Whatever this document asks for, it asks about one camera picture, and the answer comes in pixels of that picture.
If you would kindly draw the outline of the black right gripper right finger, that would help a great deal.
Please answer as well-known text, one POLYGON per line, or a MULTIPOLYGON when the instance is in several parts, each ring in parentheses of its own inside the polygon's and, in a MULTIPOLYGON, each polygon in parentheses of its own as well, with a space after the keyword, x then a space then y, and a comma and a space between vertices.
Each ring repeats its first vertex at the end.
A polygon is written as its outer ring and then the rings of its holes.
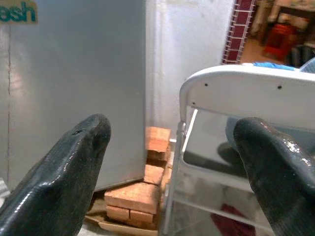
POLYGON ((261 118, 236 122, 233 138, 276 236, 315 236, 315 158, 261 118))

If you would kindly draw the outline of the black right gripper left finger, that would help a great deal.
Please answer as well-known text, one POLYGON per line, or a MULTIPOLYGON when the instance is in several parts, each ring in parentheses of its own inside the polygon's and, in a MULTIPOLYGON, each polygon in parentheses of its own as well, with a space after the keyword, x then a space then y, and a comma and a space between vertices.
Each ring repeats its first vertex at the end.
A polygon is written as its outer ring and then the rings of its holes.
POLYGON ((77 236, 110 138, 103 114, 67 131, 0 207, 0 236, 77 236))

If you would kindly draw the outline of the silver fridge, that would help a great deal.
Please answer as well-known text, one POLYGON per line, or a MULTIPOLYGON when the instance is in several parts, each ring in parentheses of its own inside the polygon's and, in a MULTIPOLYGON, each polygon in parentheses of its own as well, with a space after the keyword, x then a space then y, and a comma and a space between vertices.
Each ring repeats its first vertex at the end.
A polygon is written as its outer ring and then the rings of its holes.
POLYGON ((0 178, 14 189, 92 114, 111 139, 96 190, 145 169, 145 0, 33 0, 37 24, 0 24, 0 178))

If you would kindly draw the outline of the green lettered fridge sticker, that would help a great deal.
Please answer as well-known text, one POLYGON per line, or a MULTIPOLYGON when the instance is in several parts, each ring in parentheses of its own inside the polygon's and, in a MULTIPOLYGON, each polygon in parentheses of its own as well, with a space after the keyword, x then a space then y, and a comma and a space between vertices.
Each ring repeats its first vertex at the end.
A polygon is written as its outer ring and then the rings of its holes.
POLYGON ((33 0, 0 0, 0 24, 37 23, 37 4, 33 0))

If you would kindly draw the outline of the red clay brick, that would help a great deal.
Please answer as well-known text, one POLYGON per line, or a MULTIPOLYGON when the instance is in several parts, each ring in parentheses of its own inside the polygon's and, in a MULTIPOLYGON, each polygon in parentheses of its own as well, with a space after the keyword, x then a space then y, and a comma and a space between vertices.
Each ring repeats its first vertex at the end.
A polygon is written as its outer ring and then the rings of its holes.
POLYGON ((146 149, 166 152, 170 135, 170 129, 155 126, 146 127, 146 149))
POLYGON ((107 205, 156 214, 160 194, 157 186, 139 182, 108 190, 104 199, 107 205))
POLYGON ((162 151, 162 152, 158 152, 156 150, 147 151, 147 158, 151 160, 167 162, 169 157, 170 157, 170 149, 167 149, 166 151, 162 151))
POLYGON ((119 220, 119 221, 126 221, 129 219, 129 209, 120 208, 117 206, 106 206, 106 214, 108 218, 119 220))
POLYGON ((153 165, 145 166, 145 175, 143 181, 148 184, 159 186, 164 173, 164 168, 153 165))
POLYGON ((146 212, 130 210, 130 218, 136 221, 142 221, 146 223, 153 223, 154 215, 146 212))

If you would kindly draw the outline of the dark red cloth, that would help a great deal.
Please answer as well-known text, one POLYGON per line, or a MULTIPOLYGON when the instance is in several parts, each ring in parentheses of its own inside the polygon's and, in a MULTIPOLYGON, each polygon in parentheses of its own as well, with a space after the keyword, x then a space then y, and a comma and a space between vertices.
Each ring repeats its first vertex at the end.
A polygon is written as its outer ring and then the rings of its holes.
MULTIPOLYGON (((244 214, 233 206, 223 204, 220 210, 247 219, 244 214)), ((222 236, 256 236, 254 226, 214 213, 210 217, 222 236)))

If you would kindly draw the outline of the white metal folding chair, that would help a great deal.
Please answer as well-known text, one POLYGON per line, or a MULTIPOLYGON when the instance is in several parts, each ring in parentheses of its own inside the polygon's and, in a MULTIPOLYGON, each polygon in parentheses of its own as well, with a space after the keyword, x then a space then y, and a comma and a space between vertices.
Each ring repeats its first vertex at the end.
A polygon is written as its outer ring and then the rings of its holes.
POLYGON ((238 150, 228 142, 229 117, 261 118, 275 126, 315 133, 315 74, 245 65, 198 71, 181 86, 180 120, 163 233, 182 218, 179 234, 222 236, 211 214, 254 226, 256 236, 276 236, 251 189, 238 150), (238 209, 247 219, 225 213, 238 209))

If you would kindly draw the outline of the bright blue cloth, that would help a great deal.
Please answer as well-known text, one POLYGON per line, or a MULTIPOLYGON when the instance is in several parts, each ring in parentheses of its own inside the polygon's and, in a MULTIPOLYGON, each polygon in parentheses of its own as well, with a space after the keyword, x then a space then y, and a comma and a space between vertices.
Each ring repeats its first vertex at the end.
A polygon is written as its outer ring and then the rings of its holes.
POLYGON ((272 68, 272 69, 283 69, 283 70, 290 70, 290 71, 299 71, 298 68, 283 65, 283 64, 276 64, 271 62, 253 62, 253 66, 257 67, 266 67, 266 68, 272 68))

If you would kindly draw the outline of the red plastic crate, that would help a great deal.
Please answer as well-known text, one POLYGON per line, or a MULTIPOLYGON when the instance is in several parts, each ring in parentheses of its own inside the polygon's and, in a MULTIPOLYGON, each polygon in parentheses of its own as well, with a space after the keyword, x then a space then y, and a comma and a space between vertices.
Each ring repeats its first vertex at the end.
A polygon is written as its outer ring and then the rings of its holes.
POLYGON ((263 54, 283 60, 296 42, 296 31, 295 26, 275 24, 269 33, 263 54))

